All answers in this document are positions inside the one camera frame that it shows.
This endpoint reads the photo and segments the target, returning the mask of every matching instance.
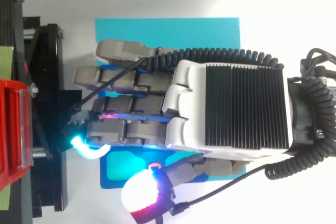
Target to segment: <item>green paper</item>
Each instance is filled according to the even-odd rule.
[[[13,47],[0,46],[0,79],[10,80],[12,75]]]
[[[0,210],[9,209],[9,199],[11,197],[10,185],[6,186],[2,191],[0,191]]]
[[[13,47],[0,46],[0,79],[10,80],[12,76]],[[0,210],[9,209],[10,185],[0,191]]]

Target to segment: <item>blue led light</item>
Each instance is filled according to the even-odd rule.
[[[159,191],[151,170],[144,169],[131,177],[121,190],[121,202],[129,212],[136,212],[156,203]]]
[[[83,143],[83,140],[80,136],[75,136],[70,144],[77,150],[77,152],[87,158],[87,159],[96,159],[104,156],[107,152],[109,152],[111,146],[105,144],[102,148],[99,148],[97,150],[92,150],[89,148],[88,145]]]

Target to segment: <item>metal rod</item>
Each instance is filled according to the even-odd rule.
[[[42,147],[33,148],[33,158],[47,157],[46,152]]]
[[[35,29],[24,29],[23,38],[24,40],[32,40],[35,33]]]

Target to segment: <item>black heat sink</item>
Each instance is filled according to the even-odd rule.
[[[289,148],[282,70],[207,66],[205,144]]]

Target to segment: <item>black metal frame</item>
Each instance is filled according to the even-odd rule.
[[[34,18],[24,18],[32,22]],[[62,130],[69,122],[69,107],[81,100],[80,90],[60,90],[58,62],[62,54],[56,24],[33,27],[32,40],[25,40],[26,62],[32,82],[39,88],[33,99],[33,146],[43,147],[46,157],[34,158],[31,168],[33,217],[41,217],[43,206],[54,206],[63,211],[68,205],[66,153],[58,146],[62,141]]]
[[[12,79],[26,83],[22,4],[14,0],[0,0],[0,17],[0,46],[14,48]],[[9,209],[0,211],[0,223],[32,224],[30,172],[10,188]]]
[[[11,185],[9,211],[0,211],[1,224],[29,224],[42,216],[42,206],[54,206],[55,211],[67,207],[66,153],[58,145],[69,122],[68,109],[81,100],[81,91],[60,89],[57,25],[40,26],[38,17],[23,19],[22,3],[14,0],[0,0],[0,16],[0,46],[14,48],[12,79],[39,88],[32,101],[33,146],[42,147],[46,157],[34,158],[30,171]],[[32,39],[24,41],[24,27],[35,29]]]

